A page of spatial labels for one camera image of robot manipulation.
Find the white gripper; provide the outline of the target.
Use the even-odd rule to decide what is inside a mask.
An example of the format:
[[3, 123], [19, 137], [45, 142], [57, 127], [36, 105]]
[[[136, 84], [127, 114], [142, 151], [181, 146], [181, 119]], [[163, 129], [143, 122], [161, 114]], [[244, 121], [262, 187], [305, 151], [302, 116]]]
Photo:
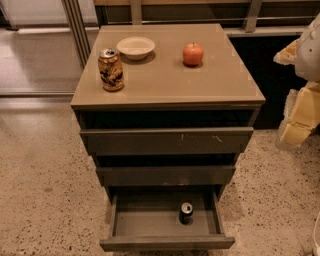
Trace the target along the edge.
[[291, 89], [279, 126], [279, 142], [301, 145], [320, 124], [320, 13], [301, 34], [273, 58], [281, 65], [294, 65], [297, 76], [308, 82], [299, 91]]

